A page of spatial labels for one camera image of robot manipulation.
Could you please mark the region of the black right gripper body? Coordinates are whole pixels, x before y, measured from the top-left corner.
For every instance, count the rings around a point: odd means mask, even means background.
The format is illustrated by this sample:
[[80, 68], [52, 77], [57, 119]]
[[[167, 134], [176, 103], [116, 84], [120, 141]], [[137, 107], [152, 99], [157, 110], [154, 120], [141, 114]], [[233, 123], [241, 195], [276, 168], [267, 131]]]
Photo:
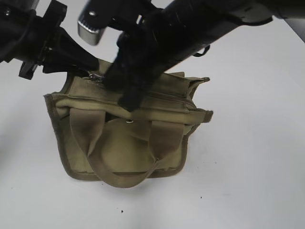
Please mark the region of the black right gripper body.
[[208, 7], [166, 7], [145, 17], [139, 30], [125, 31], [108, 77], [155, 79], [190, 56], [201, 57], [210, 48], [206, 30]]

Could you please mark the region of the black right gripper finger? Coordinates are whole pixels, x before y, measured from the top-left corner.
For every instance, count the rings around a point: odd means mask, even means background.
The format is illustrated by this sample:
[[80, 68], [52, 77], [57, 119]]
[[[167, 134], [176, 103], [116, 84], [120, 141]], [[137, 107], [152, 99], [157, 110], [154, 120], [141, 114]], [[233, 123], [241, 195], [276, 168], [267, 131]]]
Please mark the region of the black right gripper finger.
[[116, 57], [106, 70], [104, 86], [122, 92], [118, 105], [132, 112], [138, 109], [162, 71], [148, 64], [132, 64], [128, 59]]

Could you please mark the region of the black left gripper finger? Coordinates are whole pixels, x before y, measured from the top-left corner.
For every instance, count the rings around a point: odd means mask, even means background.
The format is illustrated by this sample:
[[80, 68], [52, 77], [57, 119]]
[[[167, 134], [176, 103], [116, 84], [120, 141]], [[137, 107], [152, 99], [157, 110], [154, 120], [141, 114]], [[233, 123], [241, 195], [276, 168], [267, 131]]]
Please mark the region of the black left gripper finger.
[[44, 73], [87, 72], [98, 70], [99, 61], [59, 27], [46, 46], [42, 66]]

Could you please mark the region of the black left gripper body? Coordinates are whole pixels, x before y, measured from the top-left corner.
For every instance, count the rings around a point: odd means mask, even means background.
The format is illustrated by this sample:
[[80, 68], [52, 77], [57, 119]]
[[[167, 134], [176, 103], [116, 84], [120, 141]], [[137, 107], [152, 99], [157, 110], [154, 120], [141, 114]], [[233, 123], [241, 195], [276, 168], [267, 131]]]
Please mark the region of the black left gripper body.
[[52, 0], [41, 17], [36, 0], [0, 2], [0, 60], [22, 62], [19, 77], [31, 79], [46, 53], [46, 46], [66, 17], [67, 6]]

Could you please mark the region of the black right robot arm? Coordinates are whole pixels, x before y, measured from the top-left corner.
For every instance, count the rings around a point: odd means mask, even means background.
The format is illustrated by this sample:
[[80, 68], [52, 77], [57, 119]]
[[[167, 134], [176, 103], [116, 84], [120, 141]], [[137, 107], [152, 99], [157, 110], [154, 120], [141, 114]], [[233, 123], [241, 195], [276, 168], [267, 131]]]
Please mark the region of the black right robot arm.
[[175, 0], [124, 28], [104, 85], [121, 90], [118, 104], [134, 111], [159, 76], [240, 26], [261, 26], [273, 17], [302, 19], [302, 0]]

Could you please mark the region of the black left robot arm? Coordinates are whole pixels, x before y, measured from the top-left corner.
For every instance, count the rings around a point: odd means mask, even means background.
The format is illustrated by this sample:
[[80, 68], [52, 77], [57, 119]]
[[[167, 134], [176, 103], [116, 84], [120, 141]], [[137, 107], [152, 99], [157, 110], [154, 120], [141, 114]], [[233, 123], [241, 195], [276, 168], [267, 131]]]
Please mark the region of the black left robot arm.
[[52, 0], [41, 17], [36, 0], [0, 2], [0, 60], [22, 62], [19, 77], [31, 80], [38, 66], [43, 73], [80, 72], [99, 69], [99, 61], [61, 27], [67, 6]]

